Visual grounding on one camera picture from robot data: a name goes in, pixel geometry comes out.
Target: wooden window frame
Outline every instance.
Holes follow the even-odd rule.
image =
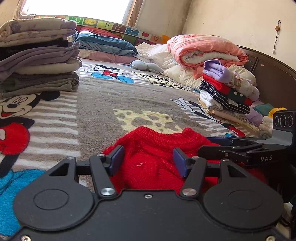
[[[126,24],[127,26],[130,26],[130,27],[135,27],[136,21],[139,16],[139,12],[140,12],[143,2],[144,2],[144,0],[133,0],[132,1],[126,22],[124,24]]]

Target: teal cloth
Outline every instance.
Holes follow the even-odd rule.
[[[266,116],[269,114],[269,112],[273,109],[274,107],[271,104],[260,104],[255,107],[253,107],[254,110],[256,110],[260,115]]]

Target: bed sheet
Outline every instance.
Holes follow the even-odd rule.
[[[82,61],[77,92],[0,100],[0,138],[5,143],[0,155],[0,235],[10,236],[19,228],[12,201],[21,188],[66,156],[84,160],[139,126],[166,134],[190,127],[209,137],[237,131],[257,134],[247,126],[207,115],[197,92],[165,76]],[[92,188],[89,176],[80,176],[79,182]]]

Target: red clothing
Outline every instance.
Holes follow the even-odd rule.
[[[239,104],[244,104],[247,106],[251,106],[252,105],[252,101],[247,98],[246,96],[240,96],[240,93],[235,91],[234,89],[231,89],[229,86],[215,80],[214,78],[207,76],[206,74],[202,74],[202,77],[205,81],[209,82],[210,84],[212,84],[219,92],[221,92],[222,94],[225,94],[228,96],[228,98],[230,98],[231,100],[239,103]]]
[[[103,153],[109,154],[117,145],[125,148],[124,160],[118,173],[111,178],[116,190],[173,189],[179,193],[184,179],[173,161],[173,149],[181,148],[188,156],[196,156],[202,145],[217,145],[190,128],[182,133],[162,134],[139,127],[118,139]],[[218,178],[206,177],[204,189],[217,184]]]
[[[97,34],[97,35],[100,35],[100,36],[105,36],[105,37],[112,37],[112,38],[117,38],[117,39],[120,39],[119,36],[117,36],[116,34],[113,34],[107,30],[103,30],[103,29],[100,29],[100,28],[95,28],[95,27],[91,27],[91,26],[87,26],[87,27],[83,27],[80,29],[79,33],[81,31],[89,31],[93,34]]]

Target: red knit sweater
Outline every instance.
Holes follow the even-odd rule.
[[[139,127],[117,140],[103,151],[109,154],[117,145],[125,148],[125,156],[118,173],[111,178],[116,190],[174,189],[179,193],[184,179],[173,161],[173,149],[179,147],[188,156],[196,156],[202,145],[217,145],[190,128],[182,133],[162,134],[146,127]],[[264,176],[252,170],[261,180]],[[204,190],[217,184],[216,177],[206,177]]]

